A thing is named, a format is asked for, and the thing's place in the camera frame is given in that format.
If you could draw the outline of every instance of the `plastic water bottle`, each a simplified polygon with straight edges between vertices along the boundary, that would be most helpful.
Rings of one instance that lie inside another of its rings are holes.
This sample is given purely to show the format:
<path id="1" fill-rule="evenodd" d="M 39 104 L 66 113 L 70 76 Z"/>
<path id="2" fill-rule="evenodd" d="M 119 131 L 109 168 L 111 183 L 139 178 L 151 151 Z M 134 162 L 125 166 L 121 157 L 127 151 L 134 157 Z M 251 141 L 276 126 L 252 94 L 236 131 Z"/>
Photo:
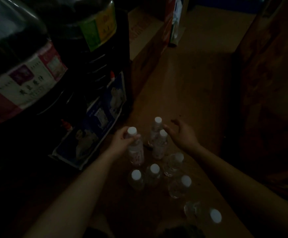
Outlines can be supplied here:
<path id="1" fill-rule="evenodd" d="M 164 174 L 172 177 L 182 166 L 184 155 L 181 152 L 170 155 L 169 159 L 163 166 Z"/>
<path id="2" fill-rule="evenodd" d="M 162 118 L 161 117 L 155 117 L 155 121 L 152 125 L 151 132 L 150 132 L 149 139 L 148 139 L 148 145 L 150 147 L 153 148 L 154 142 L 158 138 L 158 135 L 162 129 L 163 129 Z"/>
<path id="3" fill-rule="evenodd" d="M 162 129 L 160 131 L 158 139 L 154 143 L 152 155 L 157 160 L 161 160 L 165 155 L 165 151 L 168 145 L 167 136 L 168 134 L 166 133 L 166 131 Z"/>
<path id="4" fill-rule="evenodd" d="M 128 182 L 136 191 L 142 190 L 145 186 L 144 175 L 138 169 L 134 169 L 130 172 Z"/>
<path id="5" fill-rule="evenodd" d="M 137 130 L 135 127 L 130 127 L 127 129 L 127 136 L 133 137 L 137 135 Z M 133 144 L 129 145 L 128 153 L 130 155 L 130 162 L 134 166 L 141 166 L 144 163 L 144 150 L 142 139 L 134 141 Z"/>
<path id="6" fill-rule="evenodd" d="M 152 164 L 147 167 L 145 173 L 145 183 L 148 186 L 156 186 L 161 179 L 160 167 L 158 164 Z"/>
<path id="7" fill-rule="evenodd" d="M 190 185 L 191 178 L 187 175 L 183 175 L 179 179 L 175 179 L 169 184 L 169 194 L 174 199 L 180 198 L 187 193 Z"/>

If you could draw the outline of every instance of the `wooden surface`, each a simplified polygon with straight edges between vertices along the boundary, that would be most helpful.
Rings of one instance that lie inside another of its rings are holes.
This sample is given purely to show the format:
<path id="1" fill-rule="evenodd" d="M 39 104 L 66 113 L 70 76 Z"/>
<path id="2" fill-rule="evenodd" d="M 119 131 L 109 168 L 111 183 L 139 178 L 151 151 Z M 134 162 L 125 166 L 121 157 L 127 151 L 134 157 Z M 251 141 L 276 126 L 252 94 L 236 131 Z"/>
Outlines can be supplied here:
<path id="1" fill-rule="evenodd" d="M 219 154 L 226 124 L 230 55 L 253 17 L 208 7 L 188 12 L 178 47 L 165 51 L 129 118 L 119 121 L 119 126 L 136 126 L 146 137 L 154 117 L 161 116 L 173 128 L 170 119 L 180 117 L 195 128 L 201 144 Z M 105 139 L 101 150 L 111 137 Z M 168 153 L 176 151 L 170 142 Z M 144 168 L 152 162 L 151 152 L 145 150 L 145 157 Z M 192 187 L 178 200 L 169 196 L 166 177 L 158 187 L 135 193 L 127 183 L 131 169 L 127 157 L 114 164 L 96 207 L 96 212 L 106 215 L 116 237 L 149 237 L 163 221 L 185 221 L 183 205 L 188 200 L 203 201 L 222 213 L 220 225 L 201 226 L 206 237 L 251 236 L 191 157 L 185 155 L 183 172 L 191 176 Z M 22 172 L 11 172 L 22 176 L 23 184 L 0 197 L 0 233 L 21 237 L 78 174 L 67 164 L 49 158 L 28 162 Z"/>
<path id="2" fill-rule="evenodd" d="M 226 24 L 224 18 L 233 19 L 235 26 Z M 163 122 L 173 128 L 170 119 L 182 118 L 195 128 L 200 142 L 218 154 L 226 123 L 230 54 L 238 45 L 233 40 L 241 40 L 252 19 L 253 15 L 206 7 L 197 7 L 188 13 L 187 30 L 178 47 L 168 48 L 163 54 L 135 100 L 130 117 L 120 126 L 135 126 L 146 140 L 154 117 L 161 116 Z M 177 152 L 178 148 L 169 141 L 168 154 Z M 145 158 L 143 170 L 155 162 L 147 148 Z M 251 237 L 188 155 L 185 155 L 182 172 L 192 178 L 192 186 L 184 198 L 177 200 L 168 194 L 166 176 L 156 188 L 145 187 L 135 192 L 127 183 L 132 168 L 127 155 L 114 164 L 97 206 L 97 210 L 106 215 L 116 237 L 150 237 L 161 223 L 184 222 L 186 201 L 201 201 L 205 207 L 221 212 L 221 224 L 201 224 L 206 237 Z"/>

